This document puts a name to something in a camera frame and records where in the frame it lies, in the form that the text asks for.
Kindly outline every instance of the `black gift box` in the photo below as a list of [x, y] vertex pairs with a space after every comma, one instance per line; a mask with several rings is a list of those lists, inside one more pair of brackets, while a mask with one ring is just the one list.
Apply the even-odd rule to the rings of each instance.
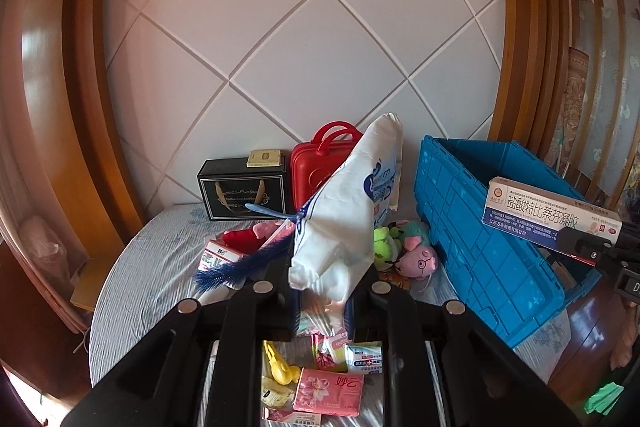
[[278, 167], [247, 167], [247, 158], [207, 160], [198, 172], [198, 185], [207, 214], [221, 219], [268, 219], [248, 210], [245, 203], [257, 203], [290, 214], [290, 184], [286, 158]]

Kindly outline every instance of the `silver screw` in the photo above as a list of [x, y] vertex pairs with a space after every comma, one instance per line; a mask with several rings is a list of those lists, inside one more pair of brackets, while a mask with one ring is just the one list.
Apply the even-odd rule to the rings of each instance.
[[447, 311], [451, 315], [462, 315], [466, 311], [466, 306], [460, 301], [449, 301]]
[[371, 285], [371, 289], [373, 290], [373, 293], [384, 295], [391, 291], [391, 285], [385, 281], [376, 281]]
[[178, 312], [189, 314], [198, 309], [198, 301], [196, 299], [183, 299], [178, 302]]
[[269, 293], [273, 290], [273, 284], [269, 281], [258, 281], [254, 283], [254, 292], [256, 293]]

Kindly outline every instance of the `blue storage bin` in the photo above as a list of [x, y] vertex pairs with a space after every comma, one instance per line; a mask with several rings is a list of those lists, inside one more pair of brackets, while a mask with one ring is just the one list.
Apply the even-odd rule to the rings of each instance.
[[431, 241], [458, 297], [514, 347], [585, 295], [600, 274], [561, 256], [578, 283], [564, 291], [535, 245], [484, 225], [487, 186], [496, 176], [584, 198], [516, 142], [422, 141], [414, 185], [418, 214], [431, 225]]

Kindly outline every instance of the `red handle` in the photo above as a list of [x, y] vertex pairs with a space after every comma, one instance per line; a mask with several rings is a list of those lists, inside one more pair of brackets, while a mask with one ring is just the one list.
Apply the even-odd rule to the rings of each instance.
[[329, 122], [327, 125], [323, 125], [320, 129], [318, 129], [318, 132], [316, 134], [314, 134], [314, 138], [313, 138], [313, 140], [311, 140], [311, 143], [320, 143], [322, 141], [322, 139], [324, 138], [324, 135], [326, 134], [326, 132], [328, 130], [330, 130], [333, 127], [338, 127], [338, 126], [344, 127], [345, 131], [355, 132], [355, 133], [360, 134], [360, 136], [362, 136], [362, 133], [360, 131], [358, 131], [349, 122], [335, 121], [335, 122]]
[[362, 133], [357, 129], [353, 131], [348, 129], [340, 129], [339, 131], [334, 131], [324, 140], [322, 140], [322, 143], [320, 144], [320, 147], [318, 147], [316, 154], [318, 156], [328, 155], [331, 142], [334, 141], [338, 136], [342, 136], [343, 134], [350, 134], [354, 142], [357, 142], [360, 138], [362, 138]]

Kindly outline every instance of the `pink soap package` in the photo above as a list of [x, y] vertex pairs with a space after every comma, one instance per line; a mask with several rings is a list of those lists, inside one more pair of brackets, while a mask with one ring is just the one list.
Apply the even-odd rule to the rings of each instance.
[[315, 369], [302, 370], [293, 409], [334, 416], [357, 416], [364, 377]]

